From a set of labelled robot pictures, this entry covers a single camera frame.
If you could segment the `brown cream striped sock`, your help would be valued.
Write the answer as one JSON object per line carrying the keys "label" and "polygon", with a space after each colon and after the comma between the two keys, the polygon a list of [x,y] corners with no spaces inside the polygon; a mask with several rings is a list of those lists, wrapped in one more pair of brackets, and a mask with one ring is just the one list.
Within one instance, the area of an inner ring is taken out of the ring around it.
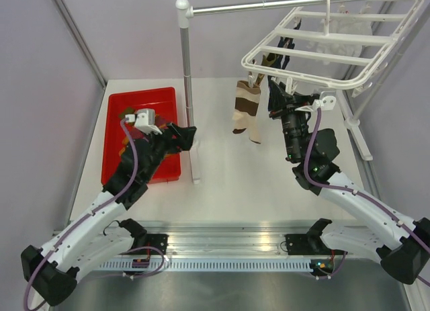
{"label": "brown cream striped sock", "polygon": [[247,130],[250,141],[256,144],[261,143],[256,120],[260,96],[261,90],[258,86],[250,87],[247,81],[237,81],[232,133],[241,134]]}

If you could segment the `olive green striped sock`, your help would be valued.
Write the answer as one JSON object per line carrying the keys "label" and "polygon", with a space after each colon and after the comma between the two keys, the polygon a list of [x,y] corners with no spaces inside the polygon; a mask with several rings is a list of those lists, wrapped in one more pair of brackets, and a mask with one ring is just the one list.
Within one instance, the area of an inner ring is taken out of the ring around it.
{"label": "olive green striped sock", "polygon": [[119,118],[121,119],[121,120],[123,120],[127,115],[134,115],[136,113],[136,110],[134,109],[134,108],[132,108],[132,107],[127,107],[126,109],[124,109],[124,111],[123,112],[121,112],[120,114],[119,114]]}

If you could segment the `white clip sock hanger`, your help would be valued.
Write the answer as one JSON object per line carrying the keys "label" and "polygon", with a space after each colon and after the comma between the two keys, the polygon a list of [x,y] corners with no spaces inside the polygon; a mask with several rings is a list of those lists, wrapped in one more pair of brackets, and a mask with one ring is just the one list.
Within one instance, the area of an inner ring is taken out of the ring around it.
{"label": "white clip sock hanger", "polygon": [[[397,2],[397,1],[409,3],[410,7],[406,13],[408,13],[411,10],[411,7],[417,2],[417,0],[396,0],[394,2]],[[421,0],[421,7],[419,8],[418,12],[422,8],[424,2],[425,0]],[[336,12],[331,11],[331,13],[344,13],[348,15],[377,14],[377,13],[371,13],[369,8],[370,8],[369,5],[365,5],[359,12],[351,13],[347,11],[344,4],[339,4],[338,10]],[[400,14],[406,14],[406,13],[393,13],[393,14],[381,13],[381,14],[400,15]],[[390,34],[396,31],[399,23],[397,21],[387,21],[387,22],[359,21],[356,19],[348,18],[348,19],[332,19],[329,22],[329,25],[330,25],[329,31],[335,34],[389,36]],[[407,30],[411,26],[412,24],[407,26],[406,30],[404,31],[405,35]],[[286,27],[288,29],[304,31],[304,32],[307,32],[307,31],[322,32],[324,29],[324,21],[321,18],[295,17]],[[298,38],[287,38],[283,36],[275,36],[274,38],[269,40],[268,45],[270,47],[284,48],[286,50],[299,50],[299,51],[305,51],[305,52],[316,52],[319,54],[334,54],[334,55],[362,57],[362,58],[373,58],[376,55],[376,53],[379,51],[379,47],[377,46],[362,46],[361,44],[350,45],[350,44],[343,44],[341,42],[334,43],[334,44],[322,43],[322,42],[310,42],[307,40],[301,40]],[[251,57],[251,64],[261,65],[263,55],[268,55],[270,53],[272,52],[258,52],[257,54]],[[290,55],[284,56],[284,55],[276,54],[276,56],[277,56],[277,59],[275,63],[272,65],[272,68],[284,69],[287,71],[294,71],[294,72],[304,73],[308,75],[316,75],[316,76],[327,77],[330,79],[336,79],[336,78],[330,77],[326,73],[310,72],[310,68],[316,66],[318,63],[338,64],[336,62],[303,59],[303,58],[298,58],[296,56],[290,56]],[[370,78],[372,78],[382,68],[382,65],[385,63],[386,58],[382,61],[382,64],[378,67],[377,71]],[[358,75],[361,73],[362,67],[360,66],[356,66],[356,67],[359,68],[359,72],[355,77],[350,79],[354,79],[358,77]]]}

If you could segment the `purple striped sock front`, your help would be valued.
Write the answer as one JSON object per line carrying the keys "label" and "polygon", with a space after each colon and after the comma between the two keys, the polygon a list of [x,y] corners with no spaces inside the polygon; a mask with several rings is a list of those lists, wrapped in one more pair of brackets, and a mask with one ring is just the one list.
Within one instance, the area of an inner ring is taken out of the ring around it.
{"label": "purple striped sock front", "polygon": [[[155,118],[155,124],[156,126],[159,127],[159,129],[162,131],[162,129],[167,127],[167,124],[169,123],[169,121],[167,121],[165,118],[163,118],[162,116],[156,114],[156,118]],[[127,121],[125,121],[125,125],[128,127],[128,133],[130,134],[131,138],[133,140],[138,140],[138,139],[145,139],[148,140],[148,138],[152,135],[155,134],[144,134],[142,133],[140,130],[137,130],[134,127],[133,123],[128,123]]]}

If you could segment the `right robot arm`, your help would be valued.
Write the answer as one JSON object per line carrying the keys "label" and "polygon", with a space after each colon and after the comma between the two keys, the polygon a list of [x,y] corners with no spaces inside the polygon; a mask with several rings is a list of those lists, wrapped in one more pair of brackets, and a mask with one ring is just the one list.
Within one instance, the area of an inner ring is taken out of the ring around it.
{"label": "right robot arm", "polygon": [[338,205],[366,230],[352,230],[321,218],[307,232],[307,247],[321,254],[327,249],[352,253],[381,265],[395,280],[411,285],[429,262],[429,219],[401,214],[369,194],[335,164],[339,155],[334,130],[320,129],[323,112],[337,98],[331,91],[301,95],[288,93],[285,83],[268,81],[268,112],[280,120],[286,160],[299,185]]}

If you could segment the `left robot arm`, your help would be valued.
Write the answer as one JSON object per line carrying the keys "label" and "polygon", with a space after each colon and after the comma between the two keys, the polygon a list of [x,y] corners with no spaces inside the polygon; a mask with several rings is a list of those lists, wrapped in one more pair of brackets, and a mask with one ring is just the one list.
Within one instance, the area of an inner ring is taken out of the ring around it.
{"label": "left robot arm", "polygon": [[37,310],[45,304],[64,302],[77,284],[105,260],[122,253],[139,254],[146,248],[146,230],[132,219],[120,222],[119,232],[102,232],[144,195],[168,156],[192,148],[197,129],[174,123],[159,128],[135,122],[134,127],[140,130],[135,138],[129,123],[128,118],[120,122],[128,143],[116,171],[88,208],[41,247],[29,245],[21,253],[26,288],[42,298]]}

